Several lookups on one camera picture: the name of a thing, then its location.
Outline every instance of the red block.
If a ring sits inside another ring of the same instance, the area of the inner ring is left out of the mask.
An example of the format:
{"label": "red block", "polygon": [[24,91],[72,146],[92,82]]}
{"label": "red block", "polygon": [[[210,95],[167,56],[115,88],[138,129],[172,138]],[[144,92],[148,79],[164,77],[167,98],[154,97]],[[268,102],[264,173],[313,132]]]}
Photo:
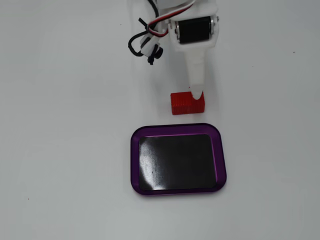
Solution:
{"label": "red block", "polygon": [[173,115],[200,114],[205,112],[205,97],[195,100],[190,91],[171,94],[171,108]]}

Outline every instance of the white surface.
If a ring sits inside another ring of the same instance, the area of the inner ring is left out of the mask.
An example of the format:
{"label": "white surface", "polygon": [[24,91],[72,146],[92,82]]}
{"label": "white surface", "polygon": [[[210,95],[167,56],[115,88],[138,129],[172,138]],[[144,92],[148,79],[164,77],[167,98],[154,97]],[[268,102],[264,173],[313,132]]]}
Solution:
{"label": "white surface", "polygon": [[[127,48],[144,1],[1,1],[0,239],[319,239],[320,1],[218,5],[206,112],[172,116],[183,56]],[[137,195],[132,133],[197,122],[222,134],[224,189]]]}
{"label": "white surface", "polygon": [[156,2],[159,9],[167,9],[184,4],[188,0],[157,0]]}

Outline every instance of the white robotic arm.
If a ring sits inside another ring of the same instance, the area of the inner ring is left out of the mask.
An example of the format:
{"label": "white robotic arm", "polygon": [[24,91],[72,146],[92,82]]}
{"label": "white robotic arm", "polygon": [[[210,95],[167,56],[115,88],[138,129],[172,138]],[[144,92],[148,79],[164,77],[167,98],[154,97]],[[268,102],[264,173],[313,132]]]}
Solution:
{"label": "white robotic arm", "polygon": [[169,34],[174,49],[185,54],[190,89],[198,100],[205,84],[205,53],[215,47],[219,35],[216,0],[155,0],[155,3],[161,15],[146,26],[140,54],[160,57],[163,50],[159,40]]}

